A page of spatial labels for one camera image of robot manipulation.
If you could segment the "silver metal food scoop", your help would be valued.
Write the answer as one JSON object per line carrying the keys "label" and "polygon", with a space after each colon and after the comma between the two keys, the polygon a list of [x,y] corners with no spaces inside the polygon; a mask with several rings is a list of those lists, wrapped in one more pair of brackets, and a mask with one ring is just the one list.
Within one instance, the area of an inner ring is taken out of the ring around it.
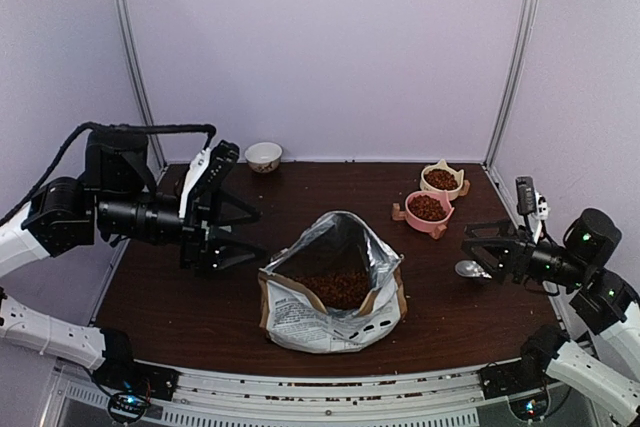
{"label": "silver metal food scoop", "polygon": [[454,266],[457,275],[477,281],[490,281],[492,276],[473,260],[461,260]]}

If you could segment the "brown dog food bag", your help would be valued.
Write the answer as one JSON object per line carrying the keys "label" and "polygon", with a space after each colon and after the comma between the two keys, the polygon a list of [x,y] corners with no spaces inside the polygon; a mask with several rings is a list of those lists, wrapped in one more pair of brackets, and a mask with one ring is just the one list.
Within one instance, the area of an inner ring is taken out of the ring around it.
{"label": "brown dog food bag", "polygon": [[260,269],[260,326],[285,349],[359,352],[407,313],[402,261],[356,214],[327,212]]}

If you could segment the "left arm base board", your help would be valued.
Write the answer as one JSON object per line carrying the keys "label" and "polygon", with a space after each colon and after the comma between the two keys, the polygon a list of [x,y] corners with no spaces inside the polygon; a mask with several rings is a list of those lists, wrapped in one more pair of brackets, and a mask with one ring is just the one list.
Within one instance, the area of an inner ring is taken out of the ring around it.
{"label": "left arm base board", "polygon": [[121,424],[139,421],[150,407],[150,402],[128,392],[116,392],[109,397],[107,413]]}

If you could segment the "right arm base board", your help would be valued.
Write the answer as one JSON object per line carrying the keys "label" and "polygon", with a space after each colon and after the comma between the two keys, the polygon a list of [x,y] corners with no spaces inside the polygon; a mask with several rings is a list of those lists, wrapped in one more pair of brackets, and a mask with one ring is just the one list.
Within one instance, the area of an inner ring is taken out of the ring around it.
{"label": "right arm base board", "polygon": [[535,422],[544,418],[550,407],[550,400],[543,393],[521,395],[509,398],[509,409],[520,421]]}

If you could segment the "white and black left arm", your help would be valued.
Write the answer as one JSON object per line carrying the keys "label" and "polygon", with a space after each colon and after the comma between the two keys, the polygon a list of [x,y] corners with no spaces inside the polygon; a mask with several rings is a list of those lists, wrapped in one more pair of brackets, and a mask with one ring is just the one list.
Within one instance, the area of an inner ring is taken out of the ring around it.
{"label": "white and black left arm", "polygon": [[[159,191],[147,164],[153,135],[201,133],[178,195]],[[239,160],[236,144],[212,142],[211,124],[157,126],[85,122],[63,142],[25,197],[1,220],[1,273],[56,258],[97,237],[177,245],[179,265],[199,275],[261,260],[263,248],[233,235],[260,213],[223,182]]]}

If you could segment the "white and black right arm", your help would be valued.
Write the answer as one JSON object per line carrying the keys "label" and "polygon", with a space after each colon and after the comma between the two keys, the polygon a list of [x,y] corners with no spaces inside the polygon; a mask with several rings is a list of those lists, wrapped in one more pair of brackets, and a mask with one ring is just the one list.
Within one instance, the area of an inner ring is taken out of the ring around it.
{"label": "white and black right arm", "polygon": [[[639,294],[606,264],[622,233],[611,218],[586,208],[567,228],[563,242],[535,238],[511,221],[466,225],[462,250],[493,279],[533,280],[565,288],[570,306],[589,331],[639,371]],[[530,389],[543,378],[561,381],[598,404],[619,426],[639,423],[639,379],[628,378],[588,355],[561,328],[540,327],[520,350],[512,377]]]}

